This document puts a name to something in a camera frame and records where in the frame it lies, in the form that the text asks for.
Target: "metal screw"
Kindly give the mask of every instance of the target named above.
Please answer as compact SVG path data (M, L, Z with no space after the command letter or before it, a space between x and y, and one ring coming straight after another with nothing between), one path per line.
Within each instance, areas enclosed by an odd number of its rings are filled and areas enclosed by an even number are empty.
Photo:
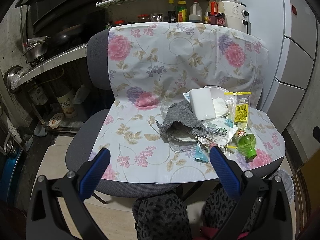
M44 181L44 179L45 179L45 176L44 176L44 175L40 175L40 176L38 177L38 181L39 181L39 182Z
M251 171L245 171L244 172L244 175L247 177L247 178L252 178L253 177L253 174Z
M275 181L276 181L276 182L281 182L281 181L282 181L282 179L281 179L281 177L280 177L280 176L275 176Z
M76 175L76 173L74 171L69 171L67 173L67 178L72 179L75 175Z

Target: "barcode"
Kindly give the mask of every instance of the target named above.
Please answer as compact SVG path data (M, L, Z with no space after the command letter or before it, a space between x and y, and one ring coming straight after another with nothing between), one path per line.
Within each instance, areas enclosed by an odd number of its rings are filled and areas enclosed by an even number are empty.
M237 106L237 111L247 110L247 105Z

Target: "green plastic bottle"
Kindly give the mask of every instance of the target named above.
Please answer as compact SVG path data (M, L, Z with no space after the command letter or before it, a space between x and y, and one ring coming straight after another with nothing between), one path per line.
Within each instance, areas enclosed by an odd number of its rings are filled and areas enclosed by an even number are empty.
M256 146L256 137L254 134L249 133L241 136L237 140L237 150L247 156L249 160L253 160L257 156L257 152L254 149Z

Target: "wall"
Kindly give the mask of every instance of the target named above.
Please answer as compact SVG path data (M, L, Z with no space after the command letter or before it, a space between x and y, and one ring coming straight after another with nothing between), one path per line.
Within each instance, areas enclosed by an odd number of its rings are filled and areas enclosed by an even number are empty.
M20 37L20 9L14 8L17 0L12 4L2 22L0 23L0 72L5 76L8 69L14 65L25 67L25 57L22 55L22 44ZM8 110L12 123L18 126L28 127L32 121L31 108L24 97L19 101L16 96L9 93L4 79L0 78L0 94Z
M294 141L302 161L305 163L320 148L312 131L320 126L320 24L318 22L318 47L316 62L305 96L291 120L287 130Z

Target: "white sponge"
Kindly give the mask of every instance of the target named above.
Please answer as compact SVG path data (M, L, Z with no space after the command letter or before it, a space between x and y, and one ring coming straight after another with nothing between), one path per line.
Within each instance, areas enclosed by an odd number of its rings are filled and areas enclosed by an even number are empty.
M216 118L209 88L191 89L189 92L192 111L200 121Z

